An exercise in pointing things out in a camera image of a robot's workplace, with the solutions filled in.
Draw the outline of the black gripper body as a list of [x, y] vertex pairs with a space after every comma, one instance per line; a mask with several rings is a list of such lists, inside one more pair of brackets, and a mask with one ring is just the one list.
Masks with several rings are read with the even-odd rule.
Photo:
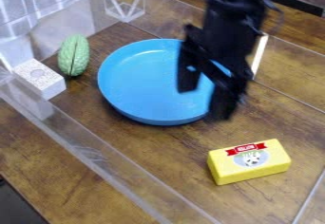
[[258, 37], [271, 0], [204, 0], [202, 31], [202, 63], [220, 63], [235, 77], [250, 80], [252, 71], [246, 62]]

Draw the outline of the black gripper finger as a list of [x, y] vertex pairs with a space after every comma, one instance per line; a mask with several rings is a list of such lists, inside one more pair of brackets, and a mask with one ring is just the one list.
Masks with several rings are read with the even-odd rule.
[[214, 89], [210, 100], [210, 113], [215, 121], [226, 121], [232, 117], [238, 104], [246, 95], [246, 86], [252, 79], [248, 67], [236, 75], [224, 65], [212, 61], [216, 74], [212, 76]]
[[184, 26], [186, 38], [180, 43], [177, 56], [176, 87], [180, 93], [192, 91], [198, 86], [200, 71], [198, 64], [200, 62], [199, 38], [200, 29], [192, 24]]

